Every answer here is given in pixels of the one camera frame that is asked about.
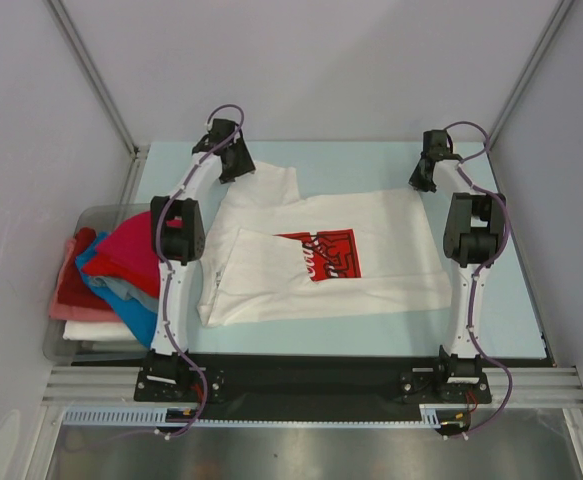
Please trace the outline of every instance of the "white table surface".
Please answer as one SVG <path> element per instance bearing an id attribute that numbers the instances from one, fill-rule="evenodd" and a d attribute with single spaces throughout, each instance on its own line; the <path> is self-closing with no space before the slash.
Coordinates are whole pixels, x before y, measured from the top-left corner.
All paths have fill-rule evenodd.
<path id="1" fill-rule="evenodd" d="M 248 142 L 247 146 L 254 160 L 296 167 L 303 197 L 407 187 L 422 149 L 419 142 Z M 148 203 L 154 195 L 167 194 L 188 168 L 192 147 L 190 142 L 153 143 L 135 202 Z M 456 145 L 465 156 L 480 148 L 477 143 Z M 470 161 L 466 170 L 477 184 L 495 189 L 485 156 Z M 202 205 L 205 225 L 213 221 L 226 189 L 218 183 Z M 442 253 L 449 199 L 438 192 L 423 194 L 422 201 L 442 264 L 449 271 L 450 261 Z M 202 291 L 201 269 L 197 270 L 187 312 L 192 352 L 436 356 L 446 333 L 448 309 L 205 328 L 196 310 Z M 494 265 L 485 289 L 481 343 L 497 357 L 546 356 L 512 242 Z"/>

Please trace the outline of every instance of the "purple cable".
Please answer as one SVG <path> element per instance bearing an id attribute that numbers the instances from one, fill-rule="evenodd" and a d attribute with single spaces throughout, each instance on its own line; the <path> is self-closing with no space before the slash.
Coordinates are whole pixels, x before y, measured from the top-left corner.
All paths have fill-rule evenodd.
<path id="1" fill-rule="evenodd" d="M 480 150 L 478 153 L 475 153 L 473 155 L 469 155 L 468 157 L 460 160 L 460 164 L 465 163 L 467 160 L 477 158 L 480 155 L 482 155 L 483 153 L 486 153 L 489 151 L 489 148 L 491 145 L 491 139 L 489 137 L 489 134 L 481 126 L 479 126 L 478 124 L 473 123 L 473 122 L 460 121 L 460 122 L 452 123 L 451 125 L 446 127 L 445 130 L 447 130 L 451 127 L 454 127 L 456 125 L 472 126 L 476 129 L 478 129 L 480 131 L 480 133 L 482 133 L 482 135 L 484 136 L 484 148 L 482 150 Z M 484 349 L 482 348 L 482 346 L 480 345 L 480 343 L 478 342 L 477 337 L 473 333 L 473 325 L 474 325 L 474 323 L 473 323 L 473 310 L 475 308 L 475 296 L 476 296 L 476 292 L 477 292 L 477 288 L 478 288 L 478 280 L 480 277 L 480 272 L 482 270 L 484 270 L 485 268 L 488 268 L 491 265 L 493 265 L 493 263 L 498 258 L 500 258 L 500 256 L 504 252 L 504 249 L 506 248 L 507 243 L 509 241 L 509 237 L 511 235 L 511 219 L 509 217 L 509 212 L 507 210 L 507 206 L 505 205 L 505 203 L 502 201 L 502 199 L 495 192 L 492 192 L 490 190 L 482 188 L 482 187 L 476 185 L 475 183 L 473 183 L 473 180 L 471 180 L 471 178 L 464 172 L 461 165 L 458 166 L 457 170 L 458 170 L 458 174 L 460 175 L 460 177 L 466 182 L 466 184 L 470 188 L 472 188 L 476 192 L 483 193 L 483 194 L 491 197 L 495 201 L 495 203 L 498 204 L 498 207 L 502 210 L 502 214 L 504 216 L 504 233 L 502 235 L 502 242 L 500 243 L 498 250 L 495 252 L 495 254 L 491 258 L 489 258 L 484 263 L 482 263 L 480 266 L 478 266 L 478 268 L 476 268 L 476 270 L 472 276 L 471 291 L 469 292 L 467 330 L 469 330 L 469 338 L 471 339 L 471 343 L 473 344 L 473 346 L 475 347 L 477 352 L 480 354 L 480 356 L 485 361 L 490 363 L 491 365 L 502 369 L 502 371 L 506 374 L 507 379 L 508 379 L 507 392 L 504 395 L 504 398 L 502 399 L 502 403 L 497 408 L 497 410 L 493 413 L 493 415 L 491 415 L 489 418 L 487 418 L 481 424 L 469 429 L 469 433 L 470 433 L 470 432 L 476 432 L 478 430 L 481 430 L 483 427 L 485 427 L 486 425 L 491 423 L 498 415 L 500 415 L 500 413 L 502 413 L 504 411 L 507 404 L 509 403 L 509 400 L 511 398 L 511 393 L 513 392 L 513 375 L 511 374 L 511 371 L 502 362 L 499 362 L 495 358 L 491 358 L 489 355 L 487 355 L 486 352 L 484 351 Z"/>
<path id="2" fill-rule="evenodd" d="M 191 360 L 184 351 L 182 351 L 182 349 L 178 345 L 178 342 L 176 342 L 175 337 L 173 336 L 173 332 L 171 332 L 171 329 L 169 328 L 169 325 L 171 322 L 169 322 L 168 317 L 167 317 L 167 310 L 168 310 L 167 309 L 167 299 L 169 297 L 169 288 L 171 286 L 171 276 L 173 275 L 173 268 L 171 267 L 171 262 L 169 261 L 169 259 L 167 259 L 164 256 L 164 252 L 162 251 L 162 246 L 161 246 L 162 225 L 164 225 L 166 215 L 167 215 L 167 212 L 169 211 L 169 208 L 171 208 L 171 205 L 173 205 L 173 202 L 175 202 L 180 197 L 180 195 L 182 195 L 186 191 L 187 185 L 189 184 L 189 182 L 191 181 L 191 179 L 195 175 L 195 172 L 198 171 L 198 168 L 200 168 L 199 165 L 202 165 L 202 163 L 204 163 L 204 161 L 207 160 L 211 155 L 213 155 L 215 152 L 217 152 L 218 150 L 220 150 L 220 149 L 224 148 L 226 145 L 228 145 L 236 137 L 238 132 L 240 132 L 240 130 L 242 129 L 242 125 L 244 124 L 244 111 L 238 105 L 229 104 L 229 103 L 225 104 L 225 105 L 221 105 L 218 108 L 216 108 L 215 110 L 213 110 L 213 112 L 211 112 L 211 114 L 207 118 L 207 124 L 209 124 L 211 122 L 211 120 L 213 119 L 213 117 L 215 116 L 216 113 L 218 113 L 220 110 L 224 110 L 226 108 L 233 108 L 240 113 L 240 123 L 238 124 L 238 126 L 236 127 L 236 129 L 233 131 L 233 133 L 231 135 L 229 135 L 227 138 L 225 138 L 222 142 L 215 145 L 211 150 L 206 152 L 202 156 L 202 158 L 200 158 L 198 164 L 193 166 L 193 168 L 189 172 L 189 175 L 187 175 L 187 177 L 185 178 L 182 186 L 178 189 L 177 192 L 175 192 L 175 194 L 173 194 L 171 196 L 171 198 L 169 198 L 167 203 L 162 208 L 162 211 L 160 212 L 160 217 L 158 218 L 158 226 L 156 229 L 156 236 L 155 236 L 156 253 L 157 253 L 158 257 L 160 258 L 160 260 L 162 262 L 164 262 L 167 265 L 167 268 L 169 269 L 169 272 L 168 272 L 167 278 L 166 278 L 166 282 L 164 285 L 164 295 L 162 298 L 162 305 L 161 305 L 162 320 L 164 321 L 164 330 L 165 330 L 165 333 L 167 334 L 169 342 L 173 346 L 174 350 L 176 352 L 178 352 L 178 355 L 200 376 L 200 379 L 202 380 L 202 400 L 200 401 L 200 406 L 198 407 L 195 415 L 187 422 L 187 424 L 184 427 L 182 427 L 180 430 L 177 430 L 176 432 L 173 432 L 172 434 L 169 435 L 172 438 L 177 438 L 181 435 L 184 435 L 189 430 L 189 428 L 191 428 L 191 425 L 193 425 L 200 418 L 200 416 L 202 415 L 202 411 L 204 410 L 204 407 L 206 406 L 206 403 L 207 403 L 209 386 L 207 383 L 206 375 L 204 374 L 202 369 L 193 360 Z"/>

